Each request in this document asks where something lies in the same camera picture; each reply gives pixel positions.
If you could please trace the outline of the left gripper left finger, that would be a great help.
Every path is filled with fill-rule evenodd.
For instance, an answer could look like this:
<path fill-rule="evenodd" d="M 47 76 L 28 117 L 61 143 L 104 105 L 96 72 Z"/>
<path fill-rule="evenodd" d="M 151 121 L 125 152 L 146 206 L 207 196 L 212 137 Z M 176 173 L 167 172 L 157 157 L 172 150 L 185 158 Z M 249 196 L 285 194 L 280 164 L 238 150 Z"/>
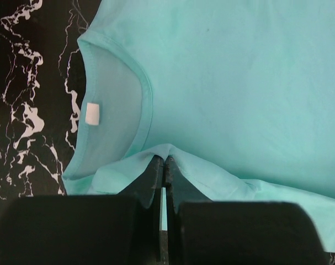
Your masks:
<path fill-rule="evenodd" d="M 164 162 L 116 195 L 23 197 L 0 217 L 0 264 L 156 264 Z"/>

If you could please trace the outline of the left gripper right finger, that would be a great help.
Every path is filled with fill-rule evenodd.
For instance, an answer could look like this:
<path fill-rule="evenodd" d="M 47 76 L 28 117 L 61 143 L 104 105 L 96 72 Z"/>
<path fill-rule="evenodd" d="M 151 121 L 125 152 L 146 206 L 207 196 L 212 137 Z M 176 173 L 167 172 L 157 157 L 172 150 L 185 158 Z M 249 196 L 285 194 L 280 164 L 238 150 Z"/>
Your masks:
<path fill-rule="evenodd" d="M 329 264 L 298 205 L 212 202 L 166 160 L 170 264 Z"/>

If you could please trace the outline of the teal t shirt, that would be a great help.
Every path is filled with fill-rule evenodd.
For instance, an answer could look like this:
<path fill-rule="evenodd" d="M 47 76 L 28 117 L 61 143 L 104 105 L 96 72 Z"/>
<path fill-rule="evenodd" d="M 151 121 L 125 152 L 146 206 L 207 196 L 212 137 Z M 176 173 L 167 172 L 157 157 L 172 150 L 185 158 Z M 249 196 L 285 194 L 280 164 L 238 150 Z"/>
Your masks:
<path fill-rule="evenodd" d="M 335 252 L 335 1 L 102 1 L 69 195 L 172 156 L 214 201 L 299 204 Z"/>

